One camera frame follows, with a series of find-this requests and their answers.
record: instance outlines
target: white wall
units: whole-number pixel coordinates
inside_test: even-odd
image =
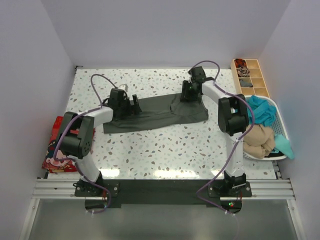
[[[73,63],[229,68],[258,58],[290,0],[42,0]]]
[[[296,158],[289,176],[308,239],[320,236],[320,1],[292,0],[259,58]]]
[[[40,0],[0,1],[0,235],[19,238],[73,65]]]

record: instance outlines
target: terrazzo table surface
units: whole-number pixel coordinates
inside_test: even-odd
[[[83,112],[99,104],[90,85],[92,74],[103,74],[115,85],[127,84],[128,94],[139,99],[181,93],[187,69],[78,69],[67,104],[67,111]],[[206,69],[214,77],[216,69]],[[101,98],[112,88],[102,77],[93,82]],[[218,84],[231,93],[235,85],[231,70],[223,69]],[[203,103],[209,112],[207,121],[180,124],[159,129],[104,134],[98,126],[92,145],[92,157],[103,178],[112,179],[211,179],[227,159],[226,140],[217,124],[218,105],[208,97]],[[271,161],[243,159],[247,179],[276,179]],[[48,179],[78,179],[77,172],[50,173]]]

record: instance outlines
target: black cable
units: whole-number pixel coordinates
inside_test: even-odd
[[[103,100],[103,101],[102,101],[102,105],[106,104],[106,101],[108,101],[108,99],[109,99],[109,98],[107,97],[105,100]]]
[[[127,94],[126,91],[124,91],[124,94],[125,94],[125,96],[126,96],[126,99],[128,99],[128,94]]]
[[[239,191],[238,191],[237,196],[236,196],[236,200],[235,200],[235,201],[238,201],[239,196],[240,196],[240,192],[241,192],[241,190],[239,190]]]

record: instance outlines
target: wooden organizer tray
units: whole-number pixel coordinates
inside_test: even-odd
[[[235,59],[231,62],[231,71],[233,76],[233,81],[237,94],[243,95],[257,95],[268,97],[269,92],[266,86],[264,76],[262,75],[261,68],[257,59],[243,59],[246,62],[247,68],[250,70],[250,77],[239,77],[237,73],[237,68],[235,64]],[[253,84],[253,87],[241,87],[240,79],[243,79],[247,83]]]

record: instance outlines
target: beige cloth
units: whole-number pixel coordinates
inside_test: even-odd
[[[243,138],[243,150],[258,159],[268,156],[275,146],[274,130],[262,124],[255,124],[252,130]]]

